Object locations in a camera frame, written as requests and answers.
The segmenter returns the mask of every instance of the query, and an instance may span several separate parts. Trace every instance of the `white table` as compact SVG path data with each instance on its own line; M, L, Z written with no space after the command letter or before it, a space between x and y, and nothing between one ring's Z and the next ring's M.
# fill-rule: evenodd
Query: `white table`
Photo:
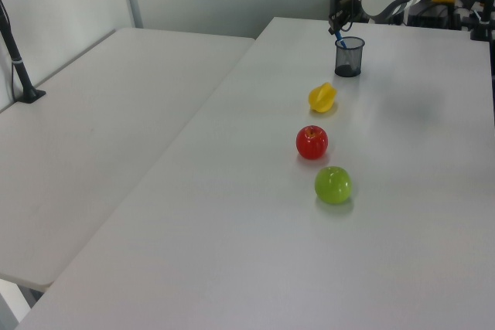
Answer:
M275 19L19 330L492 329L488 45L354 25L343 79L327 28ZM338 108L311 114L327 80ZM307 124L329 160L298 157ZM342 206L314 194L327 164L354 180Z
M0 278L44 290L252 39L122 29L0 114Z

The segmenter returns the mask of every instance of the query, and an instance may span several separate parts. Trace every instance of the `pen holder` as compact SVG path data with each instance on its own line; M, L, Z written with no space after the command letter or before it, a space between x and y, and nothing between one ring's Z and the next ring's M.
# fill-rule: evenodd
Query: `pen holder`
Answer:
M356 77L361 73L364 40L346 36L335 42L335 74L340 77Z

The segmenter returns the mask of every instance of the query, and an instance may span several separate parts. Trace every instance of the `red apple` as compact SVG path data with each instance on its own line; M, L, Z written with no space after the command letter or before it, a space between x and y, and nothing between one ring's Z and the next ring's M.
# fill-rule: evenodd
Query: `red apple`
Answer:
M328 136L322 128L309 125L299 131L295 145L303 158L316 160L325 153L328 147Z

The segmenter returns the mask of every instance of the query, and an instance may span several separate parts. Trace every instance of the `blue pen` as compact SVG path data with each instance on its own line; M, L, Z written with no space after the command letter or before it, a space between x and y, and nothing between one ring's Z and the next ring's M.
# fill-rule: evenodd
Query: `blue pen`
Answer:
M337 40L342 44L344 49L347 49L346 43L343 42L343 37L340 35L340 31L335 31L335 36L337 37Z

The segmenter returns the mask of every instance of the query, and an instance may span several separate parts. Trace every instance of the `apple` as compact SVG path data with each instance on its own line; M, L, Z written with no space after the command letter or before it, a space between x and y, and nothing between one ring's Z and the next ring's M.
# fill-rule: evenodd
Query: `apple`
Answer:
M340 204L349 199L353 183L344 169L330 166L319 171L315 179L315 191L322 201Z
M325 153L328 147L328 136L322 128L309 125L299 131L295 146L303 158L316 160Z

